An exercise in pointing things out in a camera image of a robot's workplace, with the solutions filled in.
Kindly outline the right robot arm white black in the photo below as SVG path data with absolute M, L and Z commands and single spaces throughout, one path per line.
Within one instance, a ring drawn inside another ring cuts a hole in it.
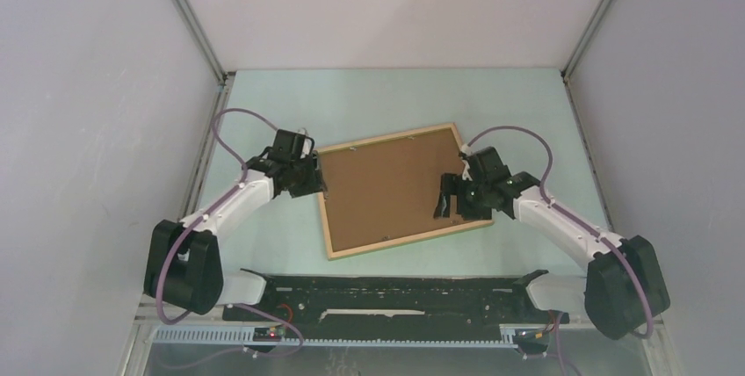
M 626 238 L 575 214 L 528 172 L 513 173 L 493 147 L 459 153 L 464 169 L 440 177 L 434 218 L 456 213 L 484 221 L 502 213 L 537 229 L 582 270 L 580 277 L 540 271 L 510 299 L 512 313 L 532 322 L 545 310 L 580 315 L 604 336 L 649 338 L 671 298 L 653 244 Z

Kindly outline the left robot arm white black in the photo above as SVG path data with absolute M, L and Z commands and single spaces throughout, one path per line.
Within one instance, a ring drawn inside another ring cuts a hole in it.
M 278 297 L 266 289 L 269 279 L 229 269 L 222 255 L 228 238 L 280 194 L 298 198 L 327 190 L 320 156 L 309 135 L 278 130 L 270 146 L 239 162 L 239 176 L 211 205 L 155 226 L 143 282 L 148 297 L 198 315 L 243 303 L 257 320 L 274 316 Z

